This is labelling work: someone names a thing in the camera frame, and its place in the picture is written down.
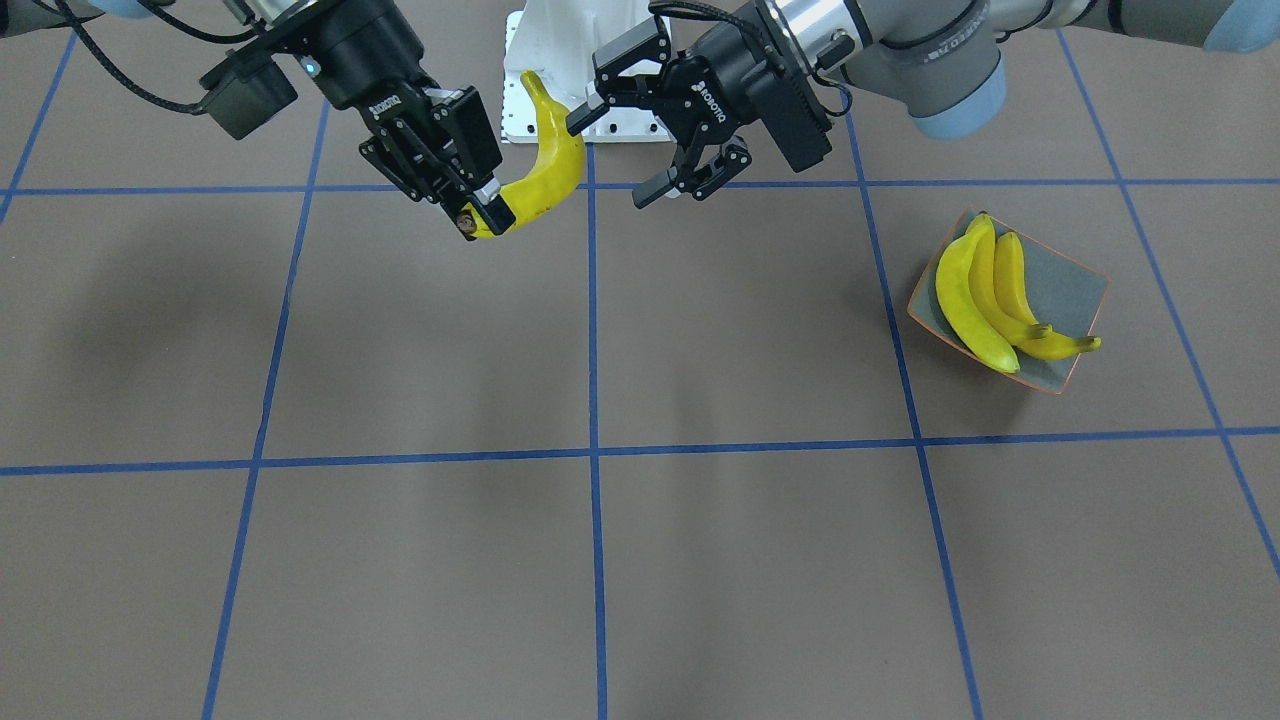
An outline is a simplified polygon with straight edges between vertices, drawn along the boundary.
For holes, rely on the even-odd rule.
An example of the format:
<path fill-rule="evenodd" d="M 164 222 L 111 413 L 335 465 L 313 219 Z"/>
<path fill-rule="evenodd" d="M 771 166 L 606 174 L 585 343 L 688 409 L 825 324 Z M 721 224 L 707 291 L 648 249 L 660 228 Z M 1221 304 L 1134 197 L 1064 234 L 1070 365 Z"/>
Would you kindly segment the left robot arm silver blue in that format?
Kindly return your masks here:
<path fill-rule="evenodd" d="M 1085 27 L 1135 38 L 1253 53 L 1277 38 L 1275 1 L 749 1 L 726 12 L 652 1 L 650 18 L 591 58 L 582 133 L 608 111 L 652 113 L 672 136 L 669 167 L 632 191 L 636 208 L 703 200 L 753 160 L 740 136 L 762 123 L 803 172 L 831 150 L 852 91 L 901 102 L 932 138 L 988 123 L 1007 95 L 1002 44 L 1027 29 Z"/>

